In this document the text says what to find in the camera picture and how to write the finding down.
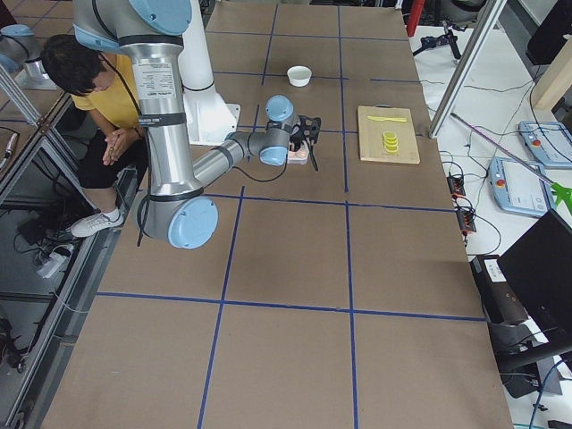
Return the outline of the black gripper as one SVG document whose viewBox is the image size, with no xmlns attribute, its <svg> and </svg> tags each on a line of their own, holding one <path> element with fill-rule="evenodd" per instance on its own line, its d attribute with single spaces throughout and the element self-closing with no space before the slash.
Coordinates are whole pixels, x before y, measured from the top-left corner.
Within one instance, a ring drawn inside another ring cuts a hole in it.
<svg viewBox="0 0 572 429">
<path fill-rule="evenodd" d="M 314 146 L 318 141 L 322 120 L 320 117 L 300 115 L 292 133 L 292 143 L 307 143 L 308 157 L 315 172 L 319 172 Z"/>
</svg>

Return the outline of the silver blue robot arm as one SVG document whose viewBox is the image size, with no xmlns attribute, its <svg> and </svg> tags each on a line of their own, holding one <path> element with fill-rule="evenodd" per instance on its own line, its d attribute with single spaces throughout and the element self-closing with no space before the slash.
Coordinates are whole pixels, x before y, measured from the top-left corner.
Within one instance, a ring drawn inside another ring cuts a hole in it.
<svg viewBox="0 0 572 429">
<path fill-rule="evenodd" d="M 24 24 L 1 28 L 1 65 L 20 88 L 58 90 L 40 58 L 41 46 L 34 32 Z"/>
<path fill-rule="evenodd" d="M 284 166 L 291 149 L 311 148 L 321 121 L 295 112 L 285 96 L 266 104 L 261 132 L 237 130 L 239 107 L 215 88 L 196 1 L 77 1 L 76 39 L 127 55 L 147 133 L 150 182 L 132 214 L 142 234 L 176 248 L 198 248 L 218 222 L 206 186 L 248 156 Z"/>
</svg>

